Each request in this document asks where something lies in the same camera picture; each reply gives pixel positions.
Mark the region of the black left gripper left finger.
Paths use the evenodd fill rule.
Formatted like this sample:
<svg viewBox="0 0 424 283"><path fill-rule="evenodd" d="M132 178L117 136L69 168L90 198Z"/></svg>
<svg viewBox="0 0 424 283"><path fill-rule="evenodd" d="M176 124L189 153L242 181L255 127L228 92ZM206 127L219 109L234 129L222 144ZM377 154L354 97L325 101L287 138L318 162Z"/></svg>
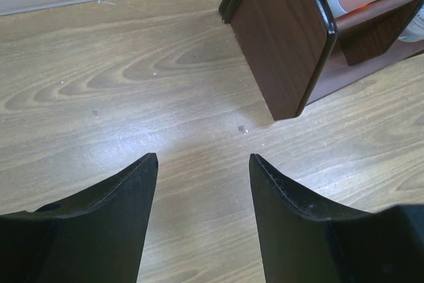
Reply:
<svg viewBox="0 0 424 283"><path fill-rule="evenodd" d="M1 216L2 282L136 282L158 175L145 154L35 211Z"/></svg>

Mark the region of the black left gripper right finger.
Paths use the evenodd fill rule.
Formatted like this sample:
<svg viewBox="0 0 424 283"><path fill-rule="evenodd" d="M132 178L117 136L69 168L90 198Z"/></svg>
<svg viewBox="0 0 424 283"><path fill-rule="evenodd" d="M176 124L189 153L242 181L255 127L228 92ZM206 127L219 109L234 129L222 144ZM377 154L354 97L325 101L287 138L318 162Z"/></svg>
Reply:
<svg viewBox="0 0 424 283"><path fill-rule="evenodd" d="M422 282L423 206L354 209L285 176L258 154L250 187L267 282Z"/></svg>

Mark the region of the clear paper clip jar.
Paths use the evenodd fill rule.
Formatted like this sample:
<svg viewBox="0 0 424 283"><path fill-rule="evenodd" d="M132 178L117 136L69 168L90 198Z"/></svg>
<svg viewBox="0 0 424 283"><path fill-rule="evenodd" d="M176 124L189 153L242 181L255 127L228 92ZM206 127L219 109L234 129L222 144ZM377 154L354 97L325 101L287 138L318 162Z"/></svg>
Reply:
<svg viewBox="0 0 424 283"><path fill-rule="evenodd" d="M420 8L398 39L403 42L418 42L424 37L424 5Z"/></svg>

